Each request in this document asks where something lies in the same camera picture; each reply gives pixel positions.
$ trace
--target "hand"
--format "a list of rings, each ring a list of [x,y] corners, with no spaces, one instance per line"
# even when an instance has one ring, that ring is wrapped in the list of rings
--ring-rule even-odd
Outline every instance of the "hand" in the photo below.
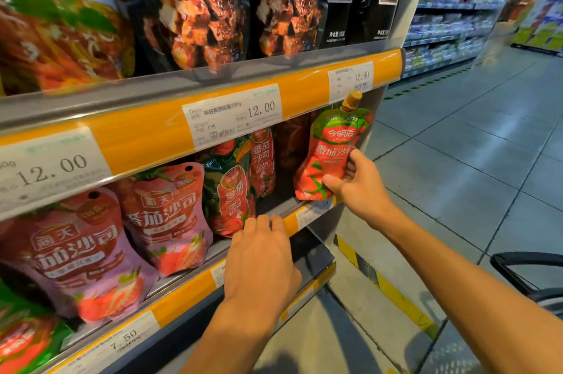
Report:
[[[385,191],[376,165],[354,149],[348,156],[344,179],[326,174],[323,184],[342,197],[350,211],[367,221],[370,227],[382,230],[401,211]]]
[[[289,238],[281,217],[248,219],[233,235],[225,266],[225,301],[248,328],[268,328],[271,334],[279,316],[301,285],[293,265]]]

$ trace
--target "price tag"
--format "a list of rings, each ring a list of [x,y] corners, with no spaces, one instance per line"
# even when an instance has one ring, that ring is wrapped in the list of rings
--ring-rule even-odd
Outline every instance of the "price tag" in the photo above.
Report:
[[[149,310],[58,368],[57,374],[97,374],[125,353],[135,349],[159,329],[158,321],[152,310]]]
[[[87,127],[0,147],[0,220],[112,175]]]
[[[221,288],[225,284],[225,265],[227,260],[223,260],[221,263],[211,268],[211,276],[215,281],[215,286]]]
[[[366,92],[373,87],[373,61],[328,72],[329,102],[346,98],[354,89]]]
[[[304,209],[297,211],[297,227],[299,230],[305,228],[321,215],[332,208],[332,198],[327,200],[315,200]]]
[[[305,303],[313,298],[313,295],[315,295],[315,288],[310,286],[307,291],[287,309],[288,319],[291,318],[301,307],[305,306]]]
[[[283,120],[277,83],[182,106],[196,149],[249,134]]]

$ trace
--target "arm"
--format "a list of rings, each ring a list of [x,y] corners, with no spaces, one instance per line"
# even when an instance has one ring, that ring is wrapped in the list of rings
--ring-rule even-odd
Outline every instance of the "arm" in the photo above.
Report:
[[[225,265],[225,299],[182,374],[246,374],[301,284],[285,223],[260,215],[235,233]]]
[[[563,322],[467,261],[403,214],[375,164],[350,153],[344,181],[323,183],[403,254],[490,372],[563,372]]]

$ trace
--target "forearm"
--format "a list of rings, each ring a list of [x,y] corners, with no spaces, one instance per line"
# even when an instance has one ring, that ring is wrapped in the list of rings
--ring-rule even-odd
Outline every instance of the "forearm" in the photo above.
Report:
[[[228,302],[217,308],[181,374],[247,374],[274,330],[274,323],[244,315]]]
[[[563,322],[400,211],[389,218],[380,231],[409,261],[490,372],[563,372]]]

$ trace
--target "black and yellow hazard tape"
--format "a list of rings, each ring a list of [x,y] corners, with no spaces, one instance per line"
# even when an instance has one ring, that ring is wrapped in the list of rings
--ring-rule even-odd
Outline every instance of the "black and yellow hazard tape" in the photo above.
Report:
[[[413,321],[420,330],[422,330],[432,340],[438,335],[440,327],[436,325],[428,316],[416,307],[413,302],[407,299],[401,292],[393,286],[391,282],[383,277],[383,275],[374,269],[371,264],[365,261],[348,243],[336,235],[334,236],[334,244],[338,247],[344,257],[360,270],[379,290],[391,300],[405,315]]]
[[[456,76],[456,75],[458,75],[458,74],[460,74],[460,73],[463,73],[463,72],[466,72],[466,71],[468,71],[468,70],[471,70],[471,67],[466,67],[466,68],[464,68],[463,70],[458,70],[457,72],[453,72],[453,73],[447,74],[446,76],[442,76],[442,77],[440,77],[440,78],[436,78],[436,79],[433,79],[433,80],[429,80],[428,82],[424,82],[424,83],[421,83],[420,85],[413,86],[412,88],[405,89],[405,90],[403,90],[403,91],[401,91],[401,92],[398,92],[398,93],[396,93],[396,94],[389,95],[389,97],[384,97],[384,100],[392,100],[392,99],[397,98],[397,97],[400,97],[400,96],[402,96],[402,95],[404,95],[404,94],[408,94],[409,92],[412,92],[412,91],[415,90],[415,89],[424,88],[425,86],[432,85],[433,83],[439,82],[440,80],[444,80],[444,79],[447,79],[447,78],[451,78],[451,77],[453,77],[453,76]]]

